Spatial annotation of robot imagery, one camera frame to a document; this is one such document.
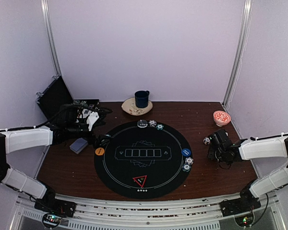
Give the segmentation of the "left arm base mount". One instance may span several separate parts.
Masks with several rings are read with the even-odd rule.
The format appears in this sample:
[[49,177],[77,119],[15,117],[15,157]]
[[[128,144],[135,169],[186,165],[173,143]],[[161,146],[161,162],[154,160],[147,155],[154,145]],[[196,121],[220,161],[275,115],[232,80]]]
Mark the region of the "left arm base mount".
[[74,216],[76,203],[56,200],[53,207],[48,207],[40,201],[36,201],[34,208],[45,212],[41,222],[46,228],[53,229],[58,227],[64,218],[72,218]]

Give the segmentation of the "green chips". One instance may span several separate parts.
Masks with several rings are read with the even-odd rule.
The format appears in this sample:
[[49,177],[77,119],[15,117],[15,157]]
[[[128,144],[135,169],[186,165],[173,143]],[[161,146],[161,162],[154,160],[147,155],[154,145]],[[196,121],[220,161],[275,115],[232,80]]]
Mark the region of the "green chips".
[[157,130],[162,130],[164,128],[164,126],[162,125],[162,124],[158,124],[157,126],[156,126],[156,129]]

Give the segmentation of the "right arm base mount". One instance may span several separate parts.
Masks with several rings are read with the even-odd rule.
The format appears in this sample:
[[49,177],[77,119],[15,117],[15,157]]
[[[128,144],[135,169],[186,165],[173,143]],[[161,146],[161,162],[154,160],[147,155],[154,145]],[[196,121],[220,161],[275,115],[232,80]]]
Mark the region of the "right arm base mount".
[[261,207],[260,201],[244,205],[240,199],[223,200],[219,203],[223,217],[234,216],[239,227],[251,227],[255,223],[254,211]]

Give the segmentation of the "orange big blind button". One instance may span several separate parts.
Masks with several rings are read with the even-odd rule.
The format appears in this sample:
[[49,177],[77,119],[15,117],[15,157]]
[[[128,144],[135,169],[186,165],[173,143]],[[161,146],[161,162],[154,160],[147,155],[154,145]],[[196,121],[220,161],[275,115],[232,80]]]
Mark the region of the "orange big blind button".
[[95,155],[97,156],[103,156],[105,154],[105,149],[102,147],[96,148],[95,149]]

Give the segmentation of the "blue white chip stack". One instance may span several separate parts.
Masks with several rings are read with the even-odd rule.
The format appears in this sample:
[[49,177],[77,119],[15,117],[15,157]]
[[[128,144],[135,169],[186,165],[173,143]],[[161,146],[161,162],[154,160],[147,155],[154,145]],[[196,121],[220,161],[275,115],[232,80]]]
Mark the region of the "blue white chip stack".
[[205,138],[203,139],[203,143],[204,143],[205,145],[210,145],[210,144],[211,144],[211,139],[210,139],[209,137],[205,137]]

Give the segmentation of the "blue ten poker chip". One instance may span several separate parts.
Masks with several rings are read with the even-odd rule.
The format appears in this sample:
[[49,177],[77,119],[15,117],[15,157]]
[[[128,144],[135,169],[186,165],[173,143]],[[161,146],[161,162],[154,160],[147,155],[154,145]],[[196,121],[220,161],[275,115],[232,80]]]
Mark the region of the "blue ten poker chip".
[[192,157],[187,157],[187,158],[185,159],[185,164],[187,164],[187,165],[192,165],[193,162],[194,162],[194,160],[193,160]]

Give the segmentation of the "blue small blind button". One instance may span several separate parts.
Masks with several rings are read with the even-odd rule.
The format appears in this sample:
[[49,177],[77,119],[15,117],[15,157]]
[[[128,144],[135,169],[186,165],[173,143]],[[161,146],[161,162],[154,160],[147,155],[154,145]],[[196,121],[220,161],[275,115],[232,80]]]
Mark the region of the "blue small blind button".
[[182,154],[183,156],[185,156],[185,157],[190,157],[191,154],[192,154],[192,152],[191,152],[190,149],[182,149],[182,150],[181,150],[181,154]]

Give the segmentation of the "green fifty poker chip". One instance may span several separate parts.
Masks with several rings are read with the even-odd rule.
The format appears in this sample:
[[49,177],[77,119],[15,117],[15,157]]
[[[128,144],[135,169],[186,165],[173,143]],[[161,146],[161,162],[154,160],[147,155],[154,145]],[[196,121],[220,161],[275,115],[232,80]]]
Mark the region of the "green fifty poker chip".
[[189,165],[189,164],[183,164],[182,170],[183,170],[184,172],[189,172],[189,171],[191,170],[191,165]]

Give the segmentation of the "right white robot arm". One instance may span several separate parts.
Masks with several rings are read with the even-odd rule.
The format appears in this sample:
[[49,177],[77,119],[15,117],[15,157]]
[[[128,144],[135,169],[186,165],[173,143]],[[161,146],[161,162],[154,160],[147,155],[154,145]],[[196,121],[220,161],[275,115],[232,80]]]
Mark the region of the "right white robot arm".
[[283,166],[254,180],[241,190],[236,202],[240,211],[247,211],[262,195],[288,185],[288,132],[263,138],[239,139],[233,143],[226,130],[219,129],[205,137],[203,143],[209,146],[209,159],[229,166],[235,162],[254,159],[287,159]]

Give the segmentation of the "red triangle all-in marker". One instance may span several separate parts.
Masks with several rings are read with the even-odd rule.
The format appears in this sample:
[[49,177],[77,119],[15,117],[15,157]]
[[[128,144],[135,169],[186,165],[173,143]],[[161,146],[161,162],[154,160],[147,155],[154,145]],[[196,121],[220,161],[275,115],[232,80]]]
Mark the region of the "red triangle all-in marker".
[[144,185],[147,180],[147,175],[137,176],[132,178],[141,188],[144,188]]

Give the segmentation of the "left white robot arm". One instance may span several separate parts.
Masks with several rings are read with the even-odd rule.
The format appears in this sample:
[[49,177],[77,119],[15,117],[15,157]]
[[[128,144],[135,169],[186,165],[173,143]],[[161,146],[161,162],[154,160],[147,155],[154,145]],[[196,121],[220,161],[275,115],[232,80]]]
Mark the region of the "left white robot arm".
[[108,136],[97,137],[96,126],[104,124],[105,117],[112,113],[109,108],[92,109],[81,105],[65,104],[53,117],[36,126],[0,129],[0,184],[24,192],[49,213],[59,209],[55,192],[44,183],[9,164],[9,155],[29,153],[61,144],[69,139],[83,138],[94,147]]

